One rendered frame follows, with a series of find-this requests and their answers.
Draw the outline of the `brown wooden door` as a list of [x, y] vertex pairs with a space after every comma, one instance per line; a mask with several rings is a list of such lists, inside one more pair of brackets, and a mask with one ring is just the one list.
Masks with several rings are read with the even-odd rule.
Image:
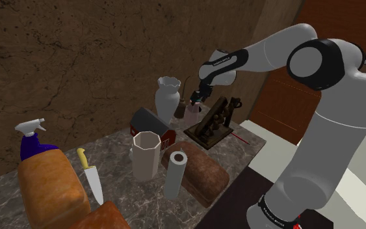
[[[294, 23], [308, 23], [319, 38], [346, 40], [366, 52], [366, 0], [303, 0]], [[319, 91], [296, 82], [280, 68], [269, 73], [250, 120], [296, 145], [319, 100]]]

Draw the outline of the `large golden bread loaf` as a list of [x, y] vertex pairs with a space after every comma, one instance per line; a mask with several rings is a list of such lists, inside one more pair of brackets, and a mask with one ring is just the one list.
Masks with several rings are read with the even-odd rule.
[[32, 229], [69, 229], [91, 212], [83, 185], [59, 149], [22, 161], [18, 180]]

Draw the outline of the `brown long-necked bottle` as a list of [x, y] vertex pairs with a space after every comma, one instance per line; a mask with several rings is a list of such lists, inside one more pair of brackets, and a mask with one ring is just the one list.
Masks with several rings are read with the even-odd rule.
[[184, 81], [183, 91], [180, 95], [179, 103], [178, 103], [178, 106], [177, 106], [176, 111], [174, 113], [174, 117], [177, 118], [177, 119], [183, 119], [184, 114], [185, 114], [186, 103], [185, 103], [184, 93], [185, 93], [186, 82], [189, 78], [190, 78], [190, 76], [188, 76], [186, 78], [186, 80]]

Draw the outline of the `yellow-handled kitchen knife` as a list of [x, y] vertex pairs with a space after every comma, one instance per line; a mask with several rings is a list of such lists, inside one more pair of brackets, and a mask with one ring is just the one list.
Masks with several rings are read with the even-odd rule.
[[76, 150], [76, 152], [77, 152], [77, 155], [81, 162], [81, 166], [84, 170], [84, 173], [86, 175], [88, 184], [92, 190], [92, 194], [94, 195], [96, 202], [99, 205], [102, 205], [104, 203], [104, 199], [103, 199], [103, 191], [102, 191], [102, 187], [101, 187], [98, 170], [97, 170], [96, 166], [90, 166], [88, 164], [88, 160], [85, 156], [84, 148], [78, 148]]

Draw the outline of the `dark brown bread loaf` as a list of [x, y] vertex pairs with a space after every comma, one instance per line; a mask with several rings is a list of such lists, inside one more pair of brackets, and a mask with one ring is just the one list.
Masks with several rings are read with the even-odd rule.
[[188, 158], [181, 184], [203, 207], [208, 208], [228, 186], [229, 174], [204, 151], [187, 141], [177, 142], [165, 151], [161, 159], [165, 169], [171, 153], [180, 149]]

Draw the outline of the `white paper towel roll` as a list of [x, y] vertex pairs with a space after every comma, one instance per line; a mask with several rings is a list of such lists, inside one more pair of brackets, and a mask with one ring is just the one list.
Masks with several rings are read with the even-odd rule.
[[177, 198], [187, 161], [188, 157], [182, 148], [180, 149], [180, 151], [175, 151], [171, 153], [164, 184], [165, 198], [169, 200]]

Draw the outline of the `dark bronze sculpture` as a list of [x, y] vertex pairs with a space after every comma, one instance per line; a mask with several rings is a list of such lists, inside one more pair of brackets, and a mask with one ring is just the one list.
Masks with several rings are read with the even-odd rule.
[[230, 102], [221, 96], [204, 116], [201, 122], [186, 129], [184, 133], [206, 150], [212, 148], [233, 129], [230, 128], [234, 109], [242, 107], [240, 98], [232, 97]]

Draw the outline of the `blue spray bottle white trigger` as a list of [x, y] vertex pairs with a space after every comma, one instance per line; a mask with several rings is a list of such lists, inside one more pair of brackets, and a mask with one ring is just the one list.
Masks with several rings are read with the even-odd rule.
[[14, 129], [23, 133], [20, 146], [20, 158], [22, 161], [48, 150], [58, 149], [58, 146], [52, 144], [40, 144], [38, 134], [35, 132], [36, 129], [45, 131], [41, 126], [44, 122], [44, 118], [30, 120], [18, 124]]

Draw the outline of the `small orange bread loaf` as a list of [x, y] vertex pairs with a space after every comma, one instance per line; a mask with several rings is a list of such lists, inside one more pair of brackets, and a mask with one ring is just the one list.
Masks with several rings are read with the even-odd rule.
[[71, 225], [68, 229], [131, 229], [116, 205], [104, 202], [97, 210]]

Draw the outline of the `dark robot stand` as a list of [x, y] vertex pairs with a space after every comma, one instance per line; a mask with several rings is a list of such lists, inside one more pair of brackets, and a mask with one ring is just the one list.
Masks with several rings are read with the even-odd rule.
[[246, 211], [272, 185], [270, 180], [245, 167], [194, 229], [254, 229], [248, 226]]

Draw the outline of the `red toy barn dark roof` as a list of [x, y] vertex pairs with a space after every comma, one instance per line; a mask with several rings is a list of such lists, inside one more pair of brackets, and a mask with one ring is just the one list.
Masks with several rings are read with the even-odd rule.
[[161, 150], [173, 145], [176, 141], [176, 131], [169, 124], [151, 110], [141, 107], [130, 121], [130, 134], [134, 137], [143, 131], [151, 131], [160, 137]]

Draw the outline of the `beige octagonal cup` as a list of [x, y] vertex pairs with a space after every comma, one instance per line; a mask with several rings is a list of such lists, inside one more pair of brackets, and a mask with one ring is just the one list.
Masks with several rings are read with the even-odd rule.
[[157, 173], [161, 139], [151, 131], [142, 131], [133, 137], [133, 176], [139, 181], [151, 180]]

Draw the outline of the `white fluted vase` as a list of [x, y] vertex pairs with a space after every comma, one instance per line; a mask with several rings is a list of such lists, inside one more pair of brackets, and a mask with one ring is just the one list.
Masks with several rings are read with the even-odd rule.
[[169, 124], [179, 104], [181, 81], [175, 77], [160, 77], [157, 80], [159, 89], [155, 93], [157, 116]]

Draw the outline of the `red pencil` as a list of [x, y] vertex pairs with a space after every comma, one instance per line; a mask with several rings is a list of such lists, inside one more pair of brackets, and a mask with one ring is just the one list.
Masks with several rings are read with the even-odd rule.
[[250, 143], [249, 143], [249, 142], [247, 142], [246, 140], [244, 140], [244, 139], [243, 139], [243, 138], [241, 138], [240, 136], [238, 136], [238, 135], [234, 134], [233, 132], [231, 132], [231, 134], [232, 134], [234, 137], [236, 137], [237, 139], [239, 139], [240, 141], [244, 142], [245, 144], [250, 145]]

